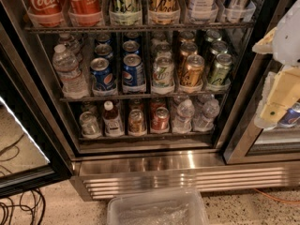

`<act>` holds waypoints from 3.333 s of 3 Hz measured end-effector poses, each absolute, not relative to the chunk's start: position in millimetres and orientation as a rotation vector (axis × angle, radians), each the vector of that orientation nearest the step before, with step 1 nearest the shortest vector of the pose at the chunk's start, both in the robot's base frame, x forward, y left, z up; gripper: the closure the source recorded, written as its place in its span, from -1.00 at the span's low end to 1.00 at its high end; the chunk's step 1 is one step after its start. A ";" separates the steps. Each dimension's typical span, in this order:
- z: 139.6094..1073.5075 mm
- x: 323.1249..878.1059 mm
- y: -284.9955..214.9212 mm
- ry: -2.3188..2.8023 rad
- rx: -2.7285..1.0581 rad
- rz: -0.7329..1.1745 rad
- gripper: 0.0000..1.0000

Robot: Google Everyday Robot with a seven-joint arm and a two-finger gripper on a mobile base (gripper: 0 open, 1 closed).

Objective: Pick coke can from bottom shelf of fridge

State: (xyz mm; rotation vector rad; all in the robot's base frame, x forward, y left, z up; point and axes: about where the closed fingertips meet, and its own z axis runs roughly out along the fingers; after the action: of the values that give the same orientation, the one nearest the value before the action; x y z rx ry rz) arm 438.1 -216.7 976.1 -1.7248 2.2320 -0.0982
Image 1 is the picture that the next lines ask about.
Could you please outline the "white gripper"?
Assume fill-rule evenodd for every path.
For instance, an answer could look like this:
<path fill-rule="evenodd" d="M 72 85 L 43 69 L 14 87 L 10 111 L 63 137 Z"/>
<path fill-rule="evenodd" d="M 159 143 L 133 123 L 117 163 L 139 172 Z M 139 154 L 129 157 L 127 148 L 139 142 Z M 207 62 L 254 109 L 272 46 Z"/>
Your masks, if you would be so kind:
<path fill-rule="evenodd" d="M 300 0 L 281 18 L 277 28 L 254 44 L 252 51 L 273 53 L 274 59 L 285 65 L 278 73 L 267 74 L 254 117 L 257 128 L 274 128 L 300 99 L 300 67 L 296 67 L 300 65 Z"/>

